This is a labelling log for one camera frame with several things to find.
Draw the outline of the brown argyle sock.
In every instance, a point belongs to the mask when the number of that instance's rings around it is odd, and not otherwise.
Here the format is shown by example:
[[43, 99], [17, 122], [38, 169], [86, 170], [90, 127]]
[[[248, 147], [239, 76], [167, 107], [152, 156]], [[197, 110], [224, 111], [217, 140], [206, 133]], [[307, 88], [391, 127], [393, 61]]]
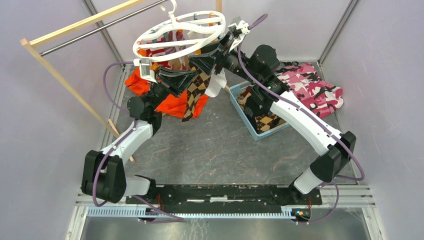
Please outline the brown argyle sock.
[[186, 107], [182, 117], [183, 122], [187, 122], [192, 118], [197, 118], [201, 114], [208, 101], [205, 92], [211, 79], [210, 75], [203, 72], [194, 64], [190, 63], [188, 66], [190, 70], [197, 72], [197, 76], [186, 90]]
[[270, 131], [276, 127], [279, 127], [286, 123], [284, 119], [273, 113], [267, 113], [256, 116], [255, 120], [255, 131], [257, 134]]

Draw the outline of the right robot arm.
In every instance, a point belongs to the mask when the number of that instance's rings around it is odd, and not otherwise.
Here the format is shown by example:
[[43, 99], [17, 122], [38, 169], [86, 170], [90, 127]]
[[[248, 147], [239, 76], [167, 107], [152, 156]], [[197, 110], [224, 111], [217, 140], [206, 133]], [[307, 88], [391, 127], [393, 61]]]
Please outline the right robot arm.
[[323, 183], [329, 184], [339, 177], [350, 160], [355, 160], [357, 137], [351, 131], [342, 133], [327, 125], [297, 99], [288, 84], [278, 79], [275, 72], [280, 61], [274, 48], [261, 44], [247, 57], [240, 46], [231, 49], [232, 42], [227, 34], [203, 47], [200, 54], [189, 56], [188, 60], [208, 76], [226, 69], [251, 82], [252, 94], [247, 100], [245, 114], [252, 120], [259, 115], [275, 114], [313, 147], [318, 157], [290, 184], [288, 191], [293, 203], [302, 204], [313, 189]]

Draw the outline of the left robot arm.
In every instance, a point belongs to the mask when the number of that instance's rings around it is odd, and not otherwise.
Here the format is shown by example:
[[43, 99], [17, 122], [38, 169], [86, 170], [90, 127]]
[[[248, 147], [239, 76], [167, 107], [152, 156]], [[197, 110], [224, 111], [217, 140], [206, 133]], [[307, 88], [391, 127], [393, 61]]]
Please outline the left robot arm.
[[160, 66], [153, 72], [149, 91], [127, 101], [132, 124], [115, 141], [100, 151], [89, 151], [84, 160], [81, 191], [92, 196], [93, 204], [118, 203], [137, 195], [145, 204], [153, 203], [157, 190], [151, 179], [127, 176], [124, 166], [134, 152], [161, 127], [162, 113], [157, 107], [169, 96], [180, 96], [198, 76], [194, 69], [171, 70]]

